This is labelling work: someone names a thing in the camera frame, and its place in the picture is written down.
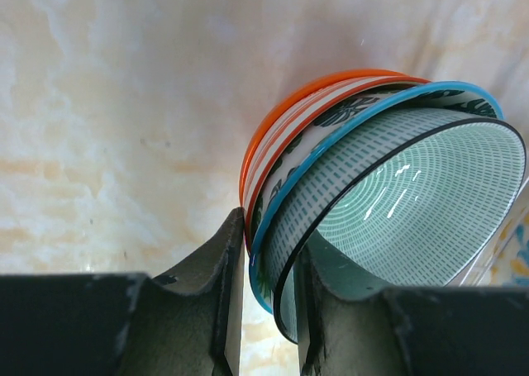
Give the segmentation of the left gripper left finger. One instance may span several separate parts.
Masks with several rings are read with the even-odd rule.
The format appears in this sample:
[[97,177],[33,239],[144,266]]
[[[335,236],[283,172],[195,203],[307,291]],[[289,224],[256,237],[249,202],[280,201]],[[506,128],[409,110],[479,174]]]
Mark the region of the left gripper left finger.
[[120,375],[237,375],[245,250],[237,207],[193,253],[141,286]]

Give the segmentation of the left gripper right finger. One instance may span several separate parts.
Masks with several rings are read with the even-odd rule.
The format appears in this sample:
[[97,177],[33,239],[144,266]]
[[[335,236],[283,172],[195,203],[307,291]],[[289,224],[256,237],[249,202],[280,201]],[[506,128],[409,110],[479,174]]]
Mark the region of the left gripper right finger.
[[406,374],[386,286],[332,246],[305,246],[295,267],[301,374]]

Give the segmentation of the pale green ringed bowl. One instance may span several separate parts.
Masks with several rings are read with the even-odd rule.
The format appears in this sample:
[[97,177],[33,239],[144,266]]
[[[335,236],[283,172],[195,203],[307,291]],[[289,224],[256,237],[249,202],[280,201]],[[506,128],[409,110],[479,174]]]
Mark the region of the pale green ringed bowl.
[[281,333],[296,342],[294,265],[336,248],[386,285],[445,286],[488,243],[526,169],[518,132],[496,118],[393,109],[357,128],[294,186],[260,252]]

